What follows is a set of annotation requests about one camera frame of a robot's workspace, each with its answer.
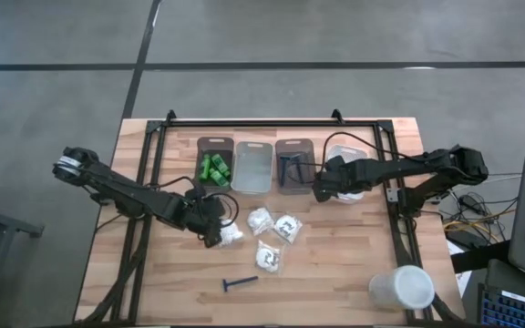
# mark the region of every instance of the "plastic cup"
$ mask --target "plastic cup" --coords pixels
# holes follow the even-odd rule
[[[435,297],[435,287],[428,274],[414,266],[405,265],[370,280],[370,299],[380,308],[392,310],[421,310]]]

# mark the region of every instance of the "concrete floor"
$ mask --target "concrete floor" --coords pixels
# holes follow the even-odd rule
[[[0,64],[135,63],[151,0],[0,0]],[[164,0],[148,62],[525,60],[519,0]],[[98,207],[50,172],[64,146],[109,161],[132,71],[0,72],[0,212],[46,225],[17,238],[0,327],[69,323]],[[426,149],[479,149],[521,170],[525,68],[146,72],[132,117],[418,119]],[[470,190],[486,200],[517,180]],[[451,210],[447,201],[443,208]],[[512,217],[505,217],[508,229]]]

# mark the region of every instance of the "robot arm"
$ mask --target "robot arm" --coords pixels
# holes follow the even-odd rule
[[[425,200],[445,197],[458,184],[477,185],[488,177],[481,153],[456,145],[419,156],[379,161],[357,159],[344,163],[341,156],[328,160],[325,171],[315,175],[313,191],[317,201],[336,197],[337,193],[359,193],[371,190],[388,179],[404,178],[426,173],[434,177],[415,188],[398,191],[401,214],[418,216]]]
[[[141,186],[98,161],[92,150],[65,148],[53,169],[56,178],[77,187],[88,186],[98,193],[91,198],[103,203],[114,200],[119,213],[131,218],[153,215],[172,228],[188,229],[204,238],[206,247],[221,241],[220,216],[224,214],[221,201],[203,197],[202,190],[189,190],[185,196],[175,192],[157,191]]]

